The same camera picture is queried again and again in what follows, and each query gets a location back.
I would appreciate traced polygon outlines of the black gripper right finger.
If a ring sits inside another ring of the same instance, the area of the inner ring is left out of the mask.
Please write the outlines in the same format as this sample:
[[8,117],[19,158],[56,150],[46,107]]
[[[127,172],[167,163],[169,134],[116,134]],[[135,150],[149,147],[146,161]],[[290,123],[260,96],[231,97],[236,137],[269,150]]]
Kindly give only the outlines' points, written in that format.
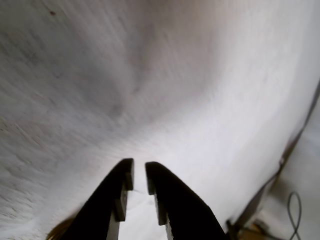
[[226,240],[210,207],[164,165],[145,164],[148,194],[154,195],[158,224],[169,240]]

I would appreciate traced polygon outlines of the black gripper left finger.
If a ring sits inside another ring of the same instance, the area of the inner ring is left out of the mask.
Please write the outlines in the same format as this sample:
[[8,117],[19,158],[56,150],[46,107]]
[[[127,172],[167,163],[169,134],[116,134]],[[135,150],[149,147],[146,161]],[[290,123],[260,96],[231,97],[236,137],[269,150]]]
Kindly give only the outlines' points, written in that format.
[[63,240],[117,240],[126,220],[128,192],[134,181],[134,160],[122,159],[80,209]]

